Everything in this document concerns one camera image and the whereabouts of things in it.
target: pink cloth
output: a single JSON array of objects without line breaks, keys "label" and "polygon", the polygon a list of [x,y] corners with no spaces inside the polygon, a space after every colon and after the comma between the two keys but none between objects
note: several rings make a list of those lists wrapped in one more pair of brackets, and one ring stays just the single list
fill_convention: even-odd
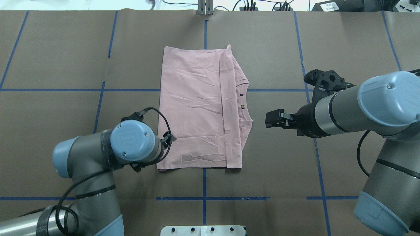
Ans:
[{"label": "pink cloth", "polygon": [[[216,50],[165,47],[159,110],[177,140],[157,169],[242,168],[252,127],[248,85],[230,45]],[[166,131],[159,117],[158,136]]]}]

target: white mounting plate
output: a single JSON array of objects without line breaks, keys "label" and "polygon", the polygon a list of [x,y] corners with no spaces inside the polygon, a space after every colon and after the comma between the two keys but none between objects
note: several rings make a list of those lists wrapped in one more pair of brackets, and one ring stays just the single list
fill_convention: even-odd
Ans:
[{"label": "white mounting plate", "polygon": [[245,226],[165,226],[160,236],[246,236]]}]

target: sticker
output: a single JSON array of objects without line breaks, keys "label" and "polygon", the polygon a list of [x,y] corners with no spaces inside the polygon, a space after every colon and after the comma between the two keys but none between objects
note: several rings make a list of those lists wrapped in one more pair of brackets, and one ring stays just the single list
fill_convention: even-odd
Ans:
[{"label": "sticker", "polygon": [[340,10],[339,7],[337,6],[336,2],[325,3],[325,4],[321,4],[320,6],[321,6],[322,10],[324,10],[324,11]]}]

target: white bracket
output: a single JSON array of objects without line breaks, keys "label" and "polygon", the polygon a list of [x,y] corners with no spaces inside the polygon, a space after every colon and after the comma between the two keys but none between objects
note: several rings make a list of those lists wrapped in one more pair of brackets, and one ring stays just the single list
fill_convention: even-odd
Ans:
[{"label": "white bracket", "polygon": [[213,15],[213,0],[198,0],[199,15]]},{"label": "white bracket", "polygon": [[160,236],[247,236],[245,226],[165,226]]}]

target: robotic arm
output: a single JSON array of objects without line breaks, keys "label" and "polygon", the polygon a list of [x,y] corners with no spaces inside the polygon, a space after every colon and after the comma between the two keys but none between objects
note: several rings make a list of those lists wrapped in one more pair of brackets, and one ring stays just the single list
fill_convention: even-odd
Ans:
[{"label": "robotic arm", "polygon": [[[143,122],[149,110],[157,111],[168,126],[163,139]],[[0,235],[124,235],[112,171],[130,165],[139,172],[156,164],[166,157],[174,140],[166,118],[155,108],[146,108],[123,118],[114,129],[59,143],[52,155],[54,166],[61,177],[72,178],[72,187],[57,206],[2,222]],[[72,189],[76,203],[61,206]]]},{"label": "robotic arm", "polygon": [[363,130],[385,137],[354,214],[385,236],[420,232],[419,78],[398,71],[355,86],[334,71],[313,70],[304,81],[315,86],[312,102],[295,114],[268,112],[266,127],[312,138]]}]

